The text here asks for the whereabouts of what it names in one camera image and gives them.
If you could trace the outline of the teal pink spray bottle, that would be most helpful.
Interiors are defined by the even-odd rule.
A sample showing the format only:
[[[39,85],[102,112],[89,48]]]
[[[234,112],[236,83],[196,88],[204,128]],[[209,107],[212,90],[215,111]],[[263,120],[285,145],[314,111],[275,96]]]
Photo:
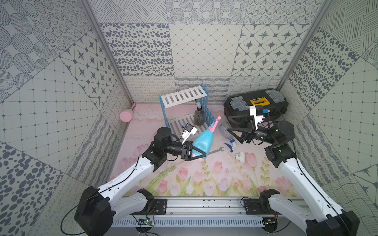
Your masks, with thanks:
[[[202,159],[206,159],[207,155],[210,152],[210,149],[212,147],[213,138],[214,138],[214,131],[216,129],[216,126],[218,122],[221,120],[221,116],[218,116],[212,124],[208,127],[207,130],[205,130],[203,133],[199,135],[198,138],[193,143],[193,146],[197,149],[205,152],[205,156],[202,157]]]

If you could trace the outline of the smoky grey spray bottle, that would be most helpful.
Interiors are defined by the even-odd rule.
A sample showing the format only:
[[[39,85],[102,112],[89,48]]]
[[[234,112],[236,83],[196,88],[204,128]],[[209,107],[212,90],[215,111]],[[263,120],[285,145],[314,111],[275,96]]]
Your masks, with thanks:
[[[205,113],[202,109],[202,105],[198,99],[195,100],[195,103],[197,105],[197,109],[195,110],[194,113],[194,124],[197,126],[204,125],[205,123]]]

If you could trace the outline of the blue and white slatted shelf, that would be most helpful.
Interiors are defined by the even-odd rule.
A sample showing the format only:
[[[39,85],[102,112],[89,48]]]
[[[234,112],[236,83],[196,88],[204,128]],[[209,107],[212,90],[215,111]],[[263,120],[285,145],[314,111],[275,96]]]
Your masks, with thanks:
[[[188,89],[176,91],[173,93],[169,93],[166,95],[160,95],[159,101],[162,108],[162,113],[165,121],[165,125],[171,129],[172,133],[181,136],[184,126],[189,123],[197,128],[197,132],[194,135],[191,135],[188,140],[193,141],[195,140],[202,132],[204,132],[209,125],[215,120],[214,116],[212,115],[211,111],[208,108],[208,96],[209,91],[203,84],[198,86],[190,87]],[[168,118],[166,115],[165,110],[170,109],[175,106],[184,105],[188,102],[200,102],[202,106],[202,110],[204,111],[204,120],[205,123],[203,125],[195,125],[194,124],[194,117],[195,117],[195,110],[197,108],[190,108],[185,115],[171,119]]]

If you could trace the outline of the clear blue spray bottle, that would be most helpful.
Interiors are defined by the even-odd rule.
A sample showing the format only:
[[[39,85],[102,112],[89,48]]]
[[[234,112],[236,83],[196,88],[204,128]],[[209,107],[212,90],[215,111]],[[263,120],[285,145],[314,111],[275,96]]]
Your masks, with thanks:
[[[230,124],[228,122],[221,124],[218,129],[221,133],[221,135],[228,140],[227,143],[225,143],[226,146],[230,148],[230,152],[233,153],[237,148],[237,143],[234,139],[234,136],[232,136],[228,132],[228,128],[231,128]]]

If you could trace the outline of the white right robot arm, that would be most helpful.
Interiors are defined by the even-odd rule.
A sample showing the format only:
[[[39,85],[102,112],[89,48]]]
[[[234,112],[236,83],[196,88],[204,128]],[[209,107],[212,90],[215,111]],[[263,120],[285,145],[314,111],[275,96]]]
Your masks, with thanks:
[[[308,236],[355,236],[360,224],[353,211],[345,211],[305,170],[296,153],[288,146],[295,137],[293,125],[287,121],[273,122],[272,126],[258,125],[255,116],[230,116],[236,127],[228,128],[240,143],[254,140],[269,143],[265,153],[275,168],[294,185],[306,202],[305,210],[274,189],[260,193],[262,210],[269,208],[286,217]]]

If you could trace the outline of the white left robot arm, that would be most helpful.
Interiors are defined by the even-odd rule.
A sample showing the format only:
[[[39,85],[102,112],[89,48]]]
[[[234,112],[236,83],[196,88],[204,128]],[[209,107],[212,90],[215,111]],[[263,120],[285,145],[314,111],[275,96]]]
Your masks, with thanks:
[[[135,212],[150,212],[154,197],[147,190],[140,189],[127,198],[124,195],[156,171],[167,160],[167,154],[185,161],[205,158],[213,143],[213,131],[209,128],[191,142],[174,141],[175,135],[170,128],[159,128],[153,142],[130,168],[98,188],[90,186],[84,190],[74,220],[85,234],[103,236],[114,221]]]

